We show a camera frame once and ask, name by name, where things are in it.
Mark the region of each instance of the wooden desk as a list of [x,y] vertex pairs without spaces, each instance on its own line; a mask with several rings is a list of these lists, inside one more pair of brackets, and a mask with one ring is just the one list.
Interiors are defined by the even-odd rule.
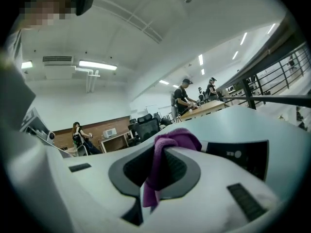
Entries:
[[104,143],[107,142],[107,141],[110,141],[110,140],[113,140],[113,139],[116,139],[116,138],[118,138],[118,137],[123,136],[124,139],[125,139],[126,145],[128,146],[127,139],[126,139],[126,135],[127,135],[128,133],[130,133],[130,134],[131,134],[131,137],[134,138],[134,137],[133,137],[133,134],[132,134],[132,131],[126,131],[126,132],[121,132],[121,133],[119,133],[119,134],[117,134],[117,135],[114,135],[114,136],[112,136],[112,137],[110,137],[110,138],[102,138],[102,139],[99,139],[99,140],[98,140],[98,144],[99,144],[99,146],[101,146],[102,151],[103,151],[104,153],[107,153],[107,150],[106,150],[106,148],[105,148],[105,146],[104,146]]
[[195,110],[187,111],[180,118],[182,121],[185,121],[187,119],[201,117],[201,116],[204,116],[208,113],[215,112],[215,111],[218,111],[218,110],[224,109],[224,108],[225,108],[224,102],[214,100],[214,101],[211,101],[211,102],[208,102],[208,103],[201,105],[199,108],[197,108]]

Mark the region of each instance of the microwave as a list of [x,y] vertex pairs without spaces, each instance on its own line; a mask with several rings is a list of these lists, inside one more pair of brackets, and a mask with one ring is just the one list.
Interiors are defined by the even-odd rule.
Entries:
[[112,136],[114,136],[114,135],[116,135],[116,134],[117,134],[116,128],[103,131],[103,136],[104,136],[105,138],[112,137]]

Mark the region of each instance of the metal railing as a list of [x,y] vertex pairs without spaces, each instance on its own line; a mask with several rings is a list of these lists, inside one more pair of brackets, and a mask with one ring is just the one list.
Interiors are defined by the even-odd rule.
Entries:
[[253,77],[243,79],[237,83],[238,90],[230,91],[228,94],[222,92],[221,100],[226,106],[241,105],[252,109],[266,104],[265,100],[250,99],[250,97],[278,95],[284,92],[311,70],[311,55],[306,44],[289,52],[281,59],[267,66],[267,68]]

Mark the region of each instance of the whiteboard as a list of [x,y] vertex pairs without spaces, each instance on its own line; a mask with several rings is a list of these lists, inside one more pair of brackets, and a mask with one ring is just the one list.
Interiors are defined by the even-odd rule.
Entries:
[[154,113],[158,113],[160,117],[162,117],[157,105],[146,106],[146,109],[147,112],[152,115],[152,117],[154,117]]

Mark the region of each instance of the long hair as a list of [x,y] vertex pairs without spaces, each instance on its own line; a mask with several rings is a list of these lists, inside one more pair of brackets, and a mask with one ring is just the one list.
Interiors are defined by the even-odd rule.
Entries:
[[73,123],[73,125],[72,125],[72,130],[71,130],[72,135],[76,133],[76,125],[77,125],[77,124],[79,125],[79,127],[81,127],[80,124],[79,124],[78,122]]

